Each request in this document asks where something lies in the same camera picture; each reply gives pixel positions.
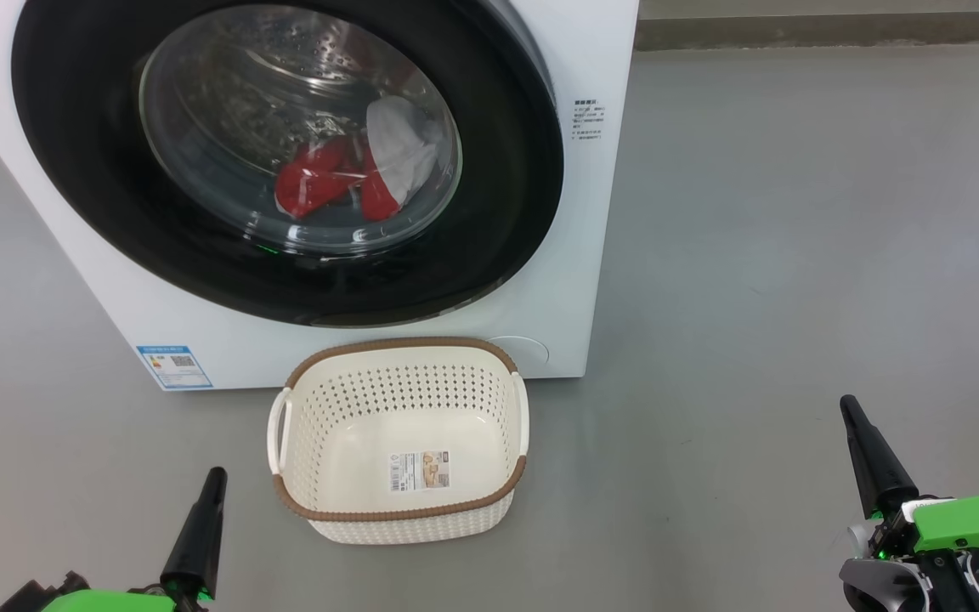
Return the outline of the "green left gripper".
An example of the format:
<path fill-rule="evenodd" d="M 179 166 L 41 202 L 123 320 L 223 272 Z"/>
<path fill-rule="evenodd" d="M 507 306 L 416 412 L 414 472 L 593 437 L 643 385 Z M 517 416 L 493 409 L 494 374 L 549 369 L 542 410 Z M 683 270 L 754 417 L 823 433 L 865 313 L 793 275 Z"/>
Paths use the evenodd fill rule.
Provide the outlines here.
<path fill-rule="evenodd" d="M 174 601 L 215 598 L 222 547 L 228 473 L 209 470 L 161 573 L 166 595 L 76 590 L 50 601 L 42 611 L 178 611 Z"/>

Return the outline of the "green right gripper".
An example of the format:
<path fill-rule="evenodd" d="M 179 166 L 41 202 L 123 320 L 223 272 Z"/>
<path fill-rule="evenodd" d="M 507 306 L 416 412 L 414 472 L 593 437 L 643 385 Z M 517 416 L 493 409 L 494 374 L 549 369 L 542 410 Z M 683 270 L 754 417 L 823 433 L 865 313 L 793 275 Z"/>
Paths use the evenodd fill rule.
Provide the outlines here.
<path fill-rule="evenodd" d="M 882 519 L 868 535 L 868 558 L 979 550 L 979 496 L 917 499 L 920 489 L 854 395 L 840 398 L 840 415 L 863 516 Z"/>

